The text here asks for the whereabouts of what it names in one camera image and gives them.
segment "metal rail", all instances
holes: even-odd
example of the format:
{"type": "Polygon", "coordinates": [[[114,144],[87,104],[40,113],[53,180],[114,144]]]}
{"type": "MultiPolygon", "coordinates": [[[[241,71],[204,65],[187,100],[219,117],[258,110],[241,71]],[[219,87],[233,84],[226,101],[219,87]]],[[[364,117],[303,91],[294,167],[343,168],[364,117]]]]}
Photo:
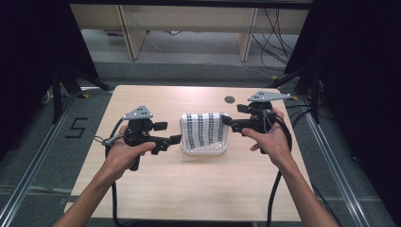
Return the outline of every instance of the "metal rail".
{"type": "Polygon", "coordinates": [[[66,102],[63,105],[64,110],[59,117],[59,120],[51,126],[46,137],[42,141],[41,146],[26,169],[26,172],[13,190],[9,200],[6,202],[6,205],[2,208],[0,213],[0,223],[2,227],[9,226],[12,222],[12,219],[14,218],[24,200],[24,197],[26,196],[26,192],[38,174],[39,169],[41,168],[42,163],[44,162],[44,159],[51,145],[53,144],[68,111],[76,99],[77,95],[73,94],[70,94],[68,98],[66,98],[66,102]]]}
{"type": "MultiPolygon", "coordinates": [[[[308,102],[304,96],[300,96],[301,103],[303,105],[307,105],[308,102]]],[[[350,184],[348,183],[342,169],[339,165],[339,162],[336,159],[336,155],[334,154],[333,150],[330,148],[322,128],[319,124],[315,123],[311,114],[306,115],[307,122],[309,123],[310,128],[315,135],[315,138],[321,148],[322,154],[324,156],[325,161],[328,164],[328,167],[336,181],[337,187],[344,198],[345,204],[347,205],[352,219],[356,226],[371,226],[369,220],[366,218],[366,215],[360,205],[357,197],[352,190],[350,184]]]]}

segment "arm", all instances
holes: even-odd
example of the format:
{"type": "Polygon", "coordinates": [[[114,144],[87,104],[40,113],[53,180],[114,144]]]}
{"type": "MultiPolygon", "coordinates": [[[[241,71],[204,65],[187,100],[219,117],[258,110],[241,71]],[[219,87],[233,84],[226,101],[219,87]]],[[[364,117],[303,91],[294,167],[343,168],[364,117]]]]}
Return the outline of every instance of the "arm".
{"type": "MultiPolygon", "coordinates": [[[[120,133],[123,134],[125,128],[127,126],[122,127],[120,133]]],[[[53,226],[85,226],[106,192],[116,180],[123,176],[124,171],[133,165],[136,156],[145,155],[146,151],[152,150],[154,147],[155,144],[152,142],[129,147],[122,138],[116,140],[95,177],[86,186],[77,201],[53,226]]]]}
{"type": "Polygon", "coordinates": [[[306,183],[291,156],[287,139],[277,123],[273,125],[271,133],[263,134],[251,129],[243,129],[242,133],[256,141],[251,147],[252,151],[262,148],[270,156],[271,162],[279,168],[305,226],[338,226],[306,183]]]}

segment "wooden table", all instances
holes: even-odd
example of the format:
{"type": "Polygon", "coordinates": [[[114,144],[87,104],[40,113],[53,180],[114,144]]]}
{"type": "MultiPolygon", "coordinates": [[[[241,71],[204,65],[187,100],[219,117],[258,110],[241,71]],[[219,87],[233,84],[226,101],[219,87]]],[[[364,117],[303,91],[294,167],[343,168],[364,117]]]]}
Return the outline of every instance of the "wooden table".
{"type": "MultiPolygon", "coordinates": [[[[153,122],[167,121],[166,131],[151,135],[168,137],[180,134],[182,114],[227,113],[233,119],[249,118],[238,113],[236,104],[248,105],[248,96],[259,90],[275,89],[179,86],[118,86],[113,93],[96,135],[110,136],[116,122],[140,105],[153,113],[153,122]],[[224,98],[233,96],[235,103],[224,98]]],[[[285,114],[282,100],[272,105],[285,114]]],[[[118,217],[169,220],[266,221],[271,188],[277,174],[268,155],[251,152],[254,141],[229,130],[227,150],[221,156],[188,156],[181,145],[171,146],[159,155],[141,158],[138,171],[127,171],[117,181],[118,217]]],[[[293,135],[292,155],[309,182],[297,140],[293,135]]],[[[104,148],[93,142],[79,173],[72,196],[78,196],[92,180],[104,161],[104,148]]],[[[112,217],[112,193],[93,214],[94,218],[112,217]]],[[[299,215],[282,180],[275,195],[273,220],[298,221],[299,215]]]]}

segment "black and white patterned cloth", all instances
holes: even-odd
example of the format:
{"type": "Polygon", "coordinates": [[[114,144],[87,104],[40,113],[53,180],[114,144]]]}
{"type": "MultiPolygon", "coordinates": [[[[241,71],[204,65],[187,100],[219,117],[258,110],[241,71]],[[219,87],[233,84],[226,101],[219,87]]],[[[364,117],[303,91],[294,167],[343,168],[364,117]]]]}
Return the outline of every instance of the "black and white patterned cloth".
{"type": "Polygon", "coordinates": [[[221,142],[224,126],[221,115],[226,113],[183,114],[183,142],[188,149],[201,148],[221,142]]]}

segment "forearm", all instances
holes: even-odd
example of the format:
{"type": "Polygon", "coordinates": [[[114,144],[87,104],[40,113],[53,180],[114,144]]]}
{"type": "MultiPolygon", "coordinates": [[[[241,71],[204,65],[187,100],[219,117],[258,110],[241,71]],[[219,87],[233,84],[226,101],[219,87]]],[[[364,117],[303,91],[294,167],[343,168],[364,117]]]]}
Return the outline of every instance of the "forearm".
{"type": "Polygon", "coordinates": [[[280,170],[304,226],[338,226],[316,199],[295,161],[280,170]]]}
{"type": "Polygon", "coordinates": [[[74,204],[53,226],[86,226],[110,186],[110,181],[97,173],[74,204]]]}

